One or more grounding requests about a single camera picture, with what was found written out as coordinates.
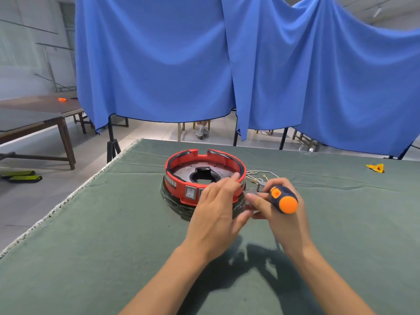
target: hand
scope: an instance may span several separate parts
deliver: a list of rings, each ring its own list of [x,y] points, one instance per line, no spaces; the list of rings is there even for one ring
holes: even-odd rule
[[[267,201],[268,193],[265,192],[268,192],[276,184],[289,188],[297,196],[299,206],[295,213],[280,213]],[[271,179],[266,183],[264,193],[259,193],[259,196],[247,194],[245,199],[253,209],[258,211],[252,216],[254,219],[268,220],[271,231],[289,258],[299,257],[306,249],[313,247],[305,203],[289,180],[286,178]]]
[[[232,219],[234,192],[241,186],[239,174],[207,186],[201,193],[188,227],[185,241],[181,245],[190,252],[200,254],[210,262],[222,255],[233,243],[239,231],[252,216],[244,211]]]

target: ceiling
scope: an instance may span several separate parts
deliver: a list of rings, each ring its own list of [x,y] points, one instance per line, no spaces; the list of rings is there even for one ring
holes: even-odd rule
[[[286,0],[295,4],[300,0]],[[420,10],[420,0],[337,0],[353,15],[369,24],[389,20],[403,14]]]

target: metal plate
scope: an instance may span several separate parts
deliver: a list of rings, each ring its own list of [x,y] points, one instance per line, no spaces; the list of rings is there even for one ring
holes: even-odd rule
[[[172,169],[172,173],[184,181],[193,182],[189,177],[195,172],[197,167],[210,167],[220,176],[221,179],[230,177],[235,173],[235,171],[229,167],[205,161],[185,163],[182,166],[177,166]]]

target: green table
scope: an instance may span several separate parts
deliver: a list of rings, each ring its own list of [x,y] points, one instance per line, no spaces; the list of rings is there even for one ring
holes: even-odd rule
[[[166,159],[183,149],[232,153],[289,178],[328,262],[378,314],[420,310],[420,163],[143,140],[0,259],[8,315],[117,314],[181,243],[188,223],[161,199]],[[375,173],[366,164],[385,164]],[[180,314],[322,314],[266,221],[193,286]]]

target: screwdriver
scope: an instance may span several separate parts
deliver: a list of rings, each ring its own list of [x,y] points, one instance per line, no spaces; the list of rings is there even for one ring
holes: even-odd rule
[[[262,192],[265,182],[258,184],[257,191]],[[273,185],[268,193],[268,201],[281,213],[295,213],[298,207],[297,196],[283,185]]]

